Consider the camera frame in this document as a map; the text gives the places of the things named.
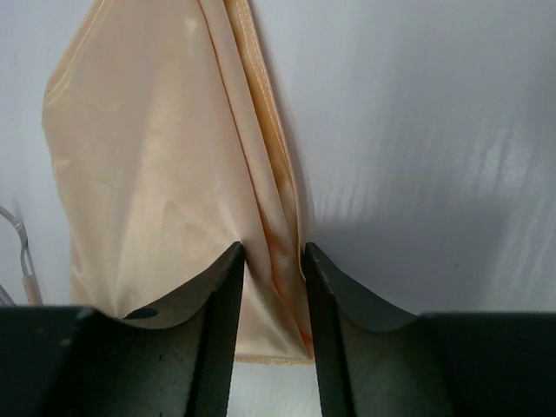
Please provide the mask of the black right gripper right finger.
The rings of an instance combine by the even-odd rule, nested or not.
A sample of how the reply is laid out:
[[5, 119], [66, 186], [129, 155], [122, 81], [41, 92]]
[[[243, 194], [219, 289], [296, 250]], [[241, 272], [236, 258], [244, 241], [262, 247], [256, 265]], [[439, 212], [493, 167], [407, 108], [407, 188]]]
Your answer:
[[414, 315], [301, 257], [325, 416], [552, 416], [552, 313]]

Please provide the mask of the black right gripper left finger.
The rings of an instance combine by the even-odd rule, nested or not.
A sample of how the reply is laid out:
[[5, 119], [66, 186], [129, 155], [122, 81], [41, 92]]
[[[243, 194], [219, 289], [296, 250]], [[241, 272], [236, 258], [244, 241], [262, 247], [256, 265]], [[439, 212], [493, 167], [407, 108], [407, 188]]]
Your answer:
[[122, 319], [91, 307], [1, 310], [4, 416], [223, 416], [245, 252]]

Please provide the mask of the peach cloth napkin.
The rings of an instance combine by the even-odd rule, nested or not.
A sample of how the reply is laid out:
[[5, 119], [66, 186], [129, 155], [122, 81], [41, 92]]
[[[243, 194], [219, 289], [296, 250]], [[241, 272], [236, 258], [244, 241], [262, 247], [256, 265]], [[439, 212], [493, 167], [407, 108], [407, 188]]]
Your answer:
[[43, 130], [74, 303], [174, 326], [178, 288], [240, 242], [236, 357], [312, 359], [301, 208], [247, 2], [94, 3], [49, 79]]

